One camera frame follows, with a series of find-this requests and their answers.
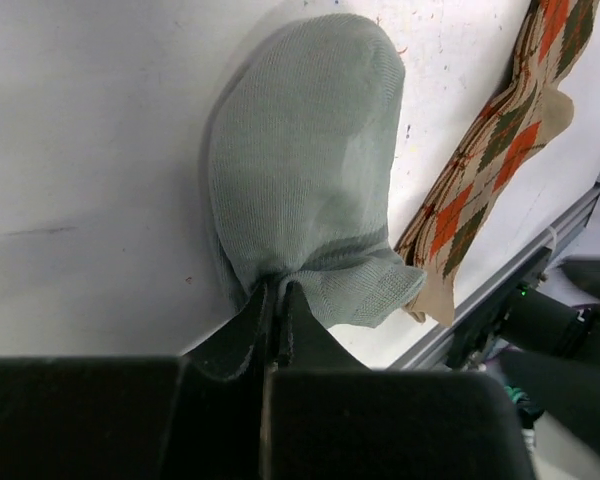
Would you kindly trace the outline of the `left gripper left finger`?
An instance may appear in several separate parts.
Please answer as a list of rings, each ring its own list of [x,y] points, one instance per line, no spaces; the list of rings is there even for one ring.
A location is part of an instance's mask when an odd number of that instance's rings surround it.
[[[181,479],[256,479],[270,335],[270,293],[187,354],[179,403]]]

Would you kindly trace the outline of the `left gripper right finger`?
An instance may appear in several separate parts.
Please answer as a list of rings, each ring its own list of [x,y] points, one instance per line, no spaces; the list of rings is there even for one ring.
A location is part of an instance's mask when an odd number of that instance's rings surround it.
[[[267,476],[369,479],[378,440],[371,372],[314,318],[302,287],[286,287],[267,374]]]

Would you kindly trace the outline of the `grey ankle sock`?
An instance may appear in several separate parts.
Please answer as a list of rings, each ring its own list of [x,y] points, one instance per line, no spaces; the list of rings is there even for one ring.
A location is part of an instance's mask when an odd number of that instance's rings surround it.
[[[373,328],[426,276],[388,241],[404,85],[388,35],[354,14],[289,24],[245,62],[203,155],[208,231],[235,309],[258,284],[299,284],[325,327]]]

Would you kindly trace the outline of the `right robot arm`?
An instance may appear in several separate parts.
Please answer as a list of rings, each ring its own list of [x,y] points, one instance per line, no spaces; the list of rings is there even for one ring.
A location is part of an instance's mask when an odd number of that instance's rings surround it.
[[[445,364],[482,369],[503,385],[523,431],[535,440],[549,413],[600,456],[600,257],[568,257],[558,267],[594,304],[568,306],[538,291],[538,263],[522,267],[456,328]]]

